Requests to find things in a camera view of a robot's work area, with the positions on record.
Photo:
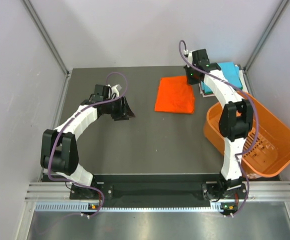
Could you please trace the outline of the orange t shirt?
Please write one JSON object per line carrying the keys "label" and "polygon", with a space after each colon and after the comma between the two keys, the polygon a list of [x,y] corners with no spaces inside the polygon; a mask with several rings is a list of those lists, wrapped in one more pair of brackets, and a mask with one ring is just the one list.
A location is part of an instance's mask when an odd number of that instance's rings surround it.
{"label": "orange t shirt", "polygon": [[186,76],[162,77],[159,82],[154,111],[173,114],[193,114],[195,97]]}

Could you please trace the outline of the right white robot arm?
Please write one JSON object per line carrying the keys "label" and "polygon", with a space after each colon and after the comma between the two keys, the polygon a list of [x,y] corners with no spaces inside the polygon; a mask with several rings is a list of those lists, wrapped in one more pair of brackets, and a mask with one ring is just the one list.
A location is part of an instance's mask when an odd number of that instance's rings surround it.
{"label": "right white robot arm", "polygon": [[225,143],[224,163],[218,181],[218,192],[224,198],[231,197],[242,187],[241,161],[244,144],[253,128],[254,106],[251,99],[243,98],[239,90],[225,79],[221,67],[211,63],[205,49],[179,50],[186,65],[186,77],[190,85],[203,82],[208,86],[222,107],[218,123]]}

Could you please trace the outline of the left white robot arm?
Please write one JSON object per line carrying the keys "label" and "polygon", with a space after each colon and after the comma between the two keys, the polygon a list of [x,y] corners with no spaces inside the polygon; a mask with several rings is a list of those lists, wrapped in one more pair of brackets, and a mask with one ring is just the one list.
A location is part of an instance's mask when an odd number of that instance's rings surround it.
{"label": "left white robot arm", "polygon": [[102,197],[103,193],[94,174],[79,163],[77,140],[103,115],[109,115],[114,121],[135,117],[119,84],[97,84],[94,93],[63,124],[45,130],[42,135],[40,165],[47,170],[48,178],[76,185],[87,198],[97,194]]}

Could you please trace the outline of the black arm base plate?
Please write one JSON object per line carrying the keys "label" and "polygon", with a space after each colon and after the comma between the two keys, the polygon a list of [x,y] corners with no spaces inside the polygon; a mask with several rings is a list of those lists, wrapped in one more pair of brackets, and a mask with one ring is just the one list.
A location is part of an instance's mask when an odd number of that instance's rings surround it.
{"label": "black arm base plate", "polygon": [[246,185],[227,193],[219,190],[218,173],[97,174],[104,207],[206,207],[209,201],[243,200]]}

